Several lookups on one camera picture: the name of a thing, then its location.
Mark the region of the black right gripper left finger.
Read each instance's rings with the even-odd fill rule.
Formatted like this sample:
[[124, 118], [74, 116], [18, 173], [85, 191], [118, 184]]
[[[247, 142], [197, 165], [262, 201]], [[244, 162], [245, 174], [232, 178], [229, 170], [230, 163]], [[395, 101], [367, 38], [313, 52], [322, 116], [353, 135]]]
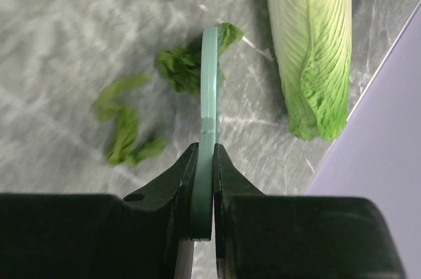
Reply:
[[173, 278], [198, 146], [126, 197], [1, 195], [2, 278]]

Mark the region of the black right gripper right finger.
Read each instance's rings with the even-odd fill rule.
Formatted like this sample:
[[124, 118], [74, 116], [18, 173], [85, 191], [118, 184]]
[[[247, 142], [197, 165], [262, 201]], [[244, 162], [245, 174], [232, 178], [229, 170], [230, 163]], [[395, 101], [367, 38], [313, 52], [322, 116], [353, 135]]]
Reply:
[[266, 195], [220, 144], [212, 175], [219, 278], [404, 277], [385, 218], [370, 200]]

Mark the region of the teal hand brush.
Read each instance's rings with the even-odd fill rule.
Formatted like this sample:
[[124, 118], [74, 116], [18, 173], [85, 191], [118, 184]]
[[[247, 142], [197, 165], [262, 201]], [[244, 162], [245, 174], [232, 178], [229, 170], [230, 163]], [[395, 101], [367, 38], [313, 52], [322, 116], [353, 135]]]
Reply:
[[201, 131], [189, 212], [189, 238], [209, 241], [212, 233], [212, 159], [218, 139], [219, 30], [205, 28], [201, 48]]

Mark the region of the long green napa cabbage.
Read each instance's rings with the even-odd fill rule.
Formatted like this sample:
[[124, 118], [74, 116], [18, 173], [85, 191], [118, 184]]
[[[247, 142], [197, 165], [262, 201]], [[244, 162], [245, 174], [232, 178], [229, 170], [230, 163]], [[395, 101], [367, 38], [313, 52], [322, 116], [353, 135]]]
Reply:
[[289, 131], [333, 141], [348, 117], [352, 0], [267, 0]]

